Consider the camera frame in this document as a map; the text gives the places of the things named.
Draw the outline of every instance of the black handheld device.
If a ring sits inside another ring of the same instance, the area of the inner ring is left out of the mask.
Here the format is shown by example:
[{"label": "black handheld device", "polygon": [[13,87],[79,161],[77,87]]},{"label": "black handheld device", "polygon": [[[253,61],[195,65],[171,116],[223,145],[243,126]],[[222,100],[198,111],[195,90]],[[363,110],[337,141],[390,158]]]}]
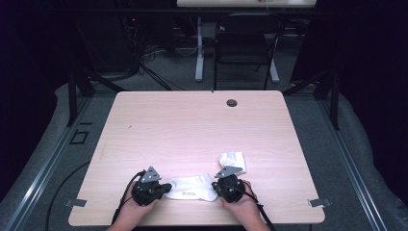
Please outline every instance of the black handheld device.
[{"label": "black handheld device", "polygon": [[[126,198],[126,193],[137,177],[139,177],[139,180],[132,189],[132,197]],[[143,170],[138,172],[127,185],[120,199],[119,207],[116,209],[114,217],[112,218],[112,223],[115,222],[120,213],[120,209],[129,199],[133,198],[140,206],[149,205],[155,199],[162,199],[164,193],[170,192],[171,184],[161,185],[159,184],[159,180],[161,179],[159,173],[153,167],[149,167],[147,171]]]},{"label": "black handheld device", "polygon": [[245,192],[245,185],[241,179],[238,179],[235,173],[242,171],[241,167],[224,167],[215,178],[217,182],[213,182],[213,189],[217,194],[223,197],[228,203],[239,201],[243,192]]},{"label": "black handheld device", "polygon": [[132,197],[140,206],[148,205],[155,199],[162,199],[163,194],[171,190],[171,184],[159,184],[162,178],[153,167],[143,172],[143,176],[132,189]]}]

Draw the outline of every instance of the table leg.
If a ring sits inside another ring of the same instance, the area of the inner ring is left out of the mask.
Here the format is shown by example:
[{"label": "table leg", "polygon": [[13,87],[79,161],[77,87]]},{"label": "table leg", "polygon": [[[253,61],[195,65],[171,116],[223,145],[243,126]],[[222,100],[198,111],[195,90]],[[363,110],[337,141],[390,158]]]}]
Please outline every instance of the table leg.
[{"label": "table leg", "polygon": [[195,81],[203,80],[204,55],[203,55],[203,36],[201,29],[201,17],[197,18],[197,65],[195,67]]},{"label": "table leg", "polygon": [[276,65],[273,59],[272,59],[272,64],[270,66],[270,78],[272,79],[273,84],[279,83],[278,71],[276,70]]}]

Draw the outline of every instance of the office chair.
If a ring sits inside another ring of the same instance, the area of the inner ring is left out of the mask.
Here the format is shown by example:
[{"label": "office chair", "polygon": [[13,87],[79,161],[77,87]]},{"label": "office chair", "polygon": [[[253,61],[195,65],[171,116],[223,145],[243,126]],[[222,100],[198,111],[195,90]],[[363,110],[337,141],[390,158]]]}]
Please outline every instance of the office chair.
[{"label": "office chair", "polygon": [[261,65],[268,67],[264,82],[267,89],[270,66],[278,37],[283,30],[279,17],[271,13],[230,13],[216,26],[214,90],[217,89],[219,64]]}]

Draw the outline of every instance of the wrist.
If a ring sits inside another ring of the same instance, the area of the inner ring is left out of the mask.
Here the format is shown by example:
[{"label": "wrist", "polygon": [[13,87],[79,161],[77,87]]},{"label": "wrist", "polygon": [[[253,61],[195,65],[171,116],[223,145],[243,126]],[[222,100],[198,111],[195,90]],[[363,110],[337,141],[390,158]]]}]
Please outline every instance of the wrist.
[{"label": "wrist", "polygon": [[260,216],[246,217],[240,220],[241,225],[246,231],[268,231],[267,225],[261,219]]}]

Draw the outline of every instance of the human hand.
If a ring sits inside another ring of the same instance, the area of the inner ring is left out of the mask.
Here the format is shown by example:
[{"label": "human hand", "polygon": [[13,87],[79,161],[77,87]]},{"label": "human hand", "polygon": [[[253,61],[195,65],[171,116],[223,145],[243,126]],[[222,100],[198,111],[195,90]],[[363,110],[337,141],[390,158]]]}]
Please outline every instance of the human hand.
[{"label": "human hand", "polygon": [[[251,190],[251,183],[243,181],[245,185],[245,191],[252,194],[257,198],[256,194]],[[222,206],[234,214],[235,218],[242,224],[242,226],[248,230],[264,231],[268,230],[268,227],[261,219],[260,211],[254,199],[244,194],[242,198],[233,203],[228,203],[224,198],[221,198]]]},{"label": "human hand", "polygon": [[132,198],[132,189],[135,186],[136,182],[133,182],[129,187],[128,192],[126,193],[126,202],[123,204],[120,209],[120,213],[116,218],[115,223],[108,229],[109,231],[127,231],[134,229],[146,216],[150,213],[158,203],[158,200],[154,200],[152,203],[146,206],[140,206]]}]

